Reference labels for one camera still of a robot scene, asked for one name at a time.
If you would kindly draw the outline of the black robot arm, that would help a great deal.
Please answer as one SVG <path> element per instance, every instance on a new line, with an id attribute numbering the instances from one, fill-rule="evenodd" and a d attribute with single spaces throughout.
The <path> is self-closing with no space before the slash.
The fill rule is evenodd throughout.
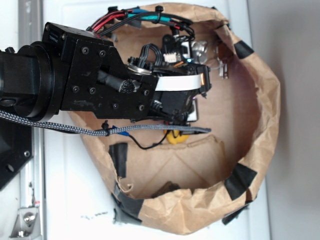
<path id="1" fill-rule="evenodd" d="M 123 62 L 112 41 L 47 23 L 41 41 L 1 52 L 0 108 L 34 122 L 78 111 L 183 125 L 195 97 L 211 89 L 209 68 L 186 58 L 191 46 L 173 31 L 161 47 L 144 44 L 138 57 Z"/>

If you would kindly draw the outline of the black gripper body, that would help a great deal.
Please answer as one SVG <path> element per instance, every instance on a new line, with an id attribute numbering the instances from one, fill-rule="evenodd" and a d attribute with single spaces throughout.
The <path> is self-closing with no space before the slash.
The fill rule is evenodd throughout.
<path id="1" fill-rule="evenodd" d="M 142 46 L 139 57 L 130 57 L 127 68 L 138 75 L 157 77 L 146 120 L 187 124 L 199 118 L 197 95 L 211 89 L 210 68 L 193 62 L 191 40 L 178 33 L 162 37 L 162 46 Z"/>

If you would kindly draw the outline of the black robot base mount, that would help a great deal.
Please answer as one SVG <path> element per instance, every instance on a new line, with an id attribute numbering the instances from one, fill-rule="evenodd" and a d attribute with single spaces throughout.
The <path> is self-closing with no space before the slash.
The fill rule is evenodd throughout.
<path id="1" fill-rule="evenodd" d="M 0 121 L 0 189 L 3 190 L 33 156 L 33 128 Z"/>

